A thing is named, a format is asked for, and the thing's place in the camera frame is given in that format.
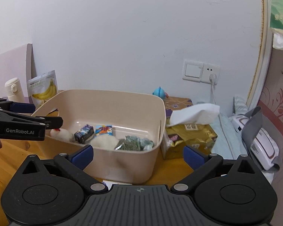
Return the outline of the red white plush doll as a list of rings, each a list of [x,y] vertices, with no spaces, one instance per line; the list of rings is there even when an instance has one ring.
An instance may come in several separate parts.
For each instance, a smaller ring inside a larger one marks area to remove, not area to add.
[[[52,129],[50,130],[50,137],[64,141],[64,142],[74,142],[74,135],[66,129]]]

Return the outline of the white grey plush toy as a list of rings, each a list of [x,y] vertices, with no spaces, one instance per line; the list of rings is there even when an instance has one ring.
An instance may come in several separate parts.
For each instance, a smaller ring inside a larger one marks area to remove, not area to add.
[[[96,136],[90,141],[90,145],[93,147],[105,149],[105,150],[114,150],[117,146],[119,140],[111,135],[101,135]]]

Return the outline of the green bag of dried herbs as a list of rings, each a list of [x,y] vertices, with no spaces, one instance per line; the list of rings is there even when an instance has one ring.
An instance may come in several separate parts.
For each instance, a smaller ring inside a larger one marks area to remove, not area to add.
[[[141,146],[137,141],[120,139],[114,149],[138,152],[141,151]]]

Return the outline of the green striped cloth bundle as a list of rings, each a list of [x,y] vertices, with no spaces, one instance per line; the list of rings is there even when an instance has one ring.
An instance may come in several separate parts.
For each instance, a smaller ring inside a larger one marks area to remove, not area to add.
[[[126,140],[130,142],[136,142],[140,147],[140,151],[151,150],[155,146],[152,140],[149,140],[148,138],[141,138],[134,135],[126,136]]]

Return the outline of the black card gold characters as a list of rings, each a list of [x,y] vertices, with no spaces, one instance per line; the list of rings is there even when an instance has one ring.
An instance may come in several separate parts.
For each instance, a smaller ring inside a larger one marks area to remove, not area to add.
[[[57,117],[59,116],[59,110],[58,109],[51,110],[46,116]]]

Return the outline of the cream thermos bottle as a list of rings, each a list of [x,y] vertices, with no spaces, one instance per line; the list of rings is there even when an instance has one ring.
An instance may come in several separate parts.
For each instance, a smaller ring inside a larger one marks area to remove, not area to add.
[[[7,98],[9,101],[24,103],[24,94],[18,78],[12,78],[4,84]]]

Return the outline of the banana snack pouch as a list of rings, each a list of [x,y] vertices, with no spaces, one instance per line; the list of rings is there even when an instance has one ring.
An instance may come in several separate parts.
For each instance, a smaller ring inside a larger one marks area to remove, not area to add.
[[[27,81],[28,96],[36,109],[58,94],[55,71],[49,71]]]

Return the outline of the light blue bed quilt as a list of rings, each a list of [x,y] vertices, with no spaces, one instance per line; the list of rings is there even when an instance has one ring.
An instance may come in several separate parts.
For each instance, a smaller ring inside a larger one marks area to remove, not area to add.
[[[247,113],[248,108],[245,102],[243,97],[238,95],[234,96],[234,116],[235,114]],[[235,131],[231,123],[231,117],[228,118],[220,111],[218,118],[211,124],[211,127],[218,136],[212,148],[212,153],[217,153],[224,159],[230,160],[237,159],[241,154],[247,155],[247,150],[244,147],[242,138],[240,134]],[[262,173],[268,182],[272,184],[274,173],[266,171],[263,171]]]

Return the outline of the white blood pressure monitor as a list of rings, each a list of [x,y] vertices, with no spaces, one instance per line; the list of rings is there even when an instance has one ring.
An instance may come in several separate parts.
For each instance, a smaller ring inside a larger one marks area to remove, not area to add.
[[[253,136],[251,131],[248,133],[244,131],[248,121],[249,118],[244,115],[234,116],[231,119],[231,123],[235,131],[240,134],[241,137],[244,133],[244,137],[247,141],[252,139]],[[258,131],[256,137],[252,140],[252,143],[246,142],[243,137],[242,142],[247,149],[248,154],[252,157],[259,168],[269,173],[279,170],[279,166],[277,164],[279,147],[265,129],[261,128]]]

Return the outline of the gold tissue pack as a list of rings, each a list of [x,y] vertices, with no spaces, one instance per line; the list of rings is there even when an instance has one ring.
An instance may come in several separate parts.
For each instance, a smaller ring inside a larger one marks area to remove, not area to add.
[[[210,154],[218,137],[211,124],[219,113],[220,107],[215,104],[165,104],[167,120],[161,143],[163,158],[182,158],[186,145]]]

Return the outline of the beige plastic storage bin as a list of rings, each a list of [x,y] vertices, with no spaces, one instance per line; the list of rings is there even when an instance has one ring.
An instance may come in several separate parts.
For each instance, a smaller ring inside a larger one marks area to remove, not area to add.
[[[94,128],[86,141],[94,159],[84,169],[104,180],[141,184],[152,176],[166,116],[161,98],[151,94],[107,90],[65,90],[38,108],[34,116],[57,110],[62,130]]]

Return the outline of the brown patterned box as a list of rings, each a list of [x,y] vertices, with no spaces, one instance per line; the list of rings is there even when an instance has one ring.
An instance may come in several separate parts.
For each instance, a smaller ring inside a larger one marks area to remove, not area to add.
[[[171,97],[164,99],[166,110],[180,110],[192,106],[193,102],[190,98]]]

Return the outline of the cream bed headboard frame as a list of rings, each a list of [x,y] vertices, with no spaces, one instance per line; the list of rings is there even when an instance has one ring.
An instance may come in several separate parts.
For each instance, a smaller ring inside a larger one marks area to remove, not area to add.
[[[259,56],[255,68],[252,84],[247,96],[246,105],[248,109],[254,108],[260,99],[261,92],[264,87],[270,56],[272,52],[273,34],[270,30],[270,16],[271,16],[271,0],[261,0],[261,33],[260,33],[260,46]]]

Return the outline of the white wall socket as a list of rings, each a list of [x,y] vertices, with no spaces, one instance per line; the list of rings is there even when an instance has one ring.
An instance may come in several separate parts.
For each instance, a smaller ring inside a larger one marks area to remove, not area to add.
[[[208,83],[217,85],[219,74],[220,74],[220,66],[210,63],[203,64],[202,75],[200,78],[201,83]]]

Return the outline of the white wall switch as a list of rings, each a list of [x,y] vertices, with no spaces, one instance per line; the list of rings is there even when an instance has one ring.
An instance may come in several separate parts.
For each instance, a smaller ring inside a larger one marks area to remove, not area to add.
[[[187,60],[183,61],[182,79],[193,82],[200,82],[204,63]]]

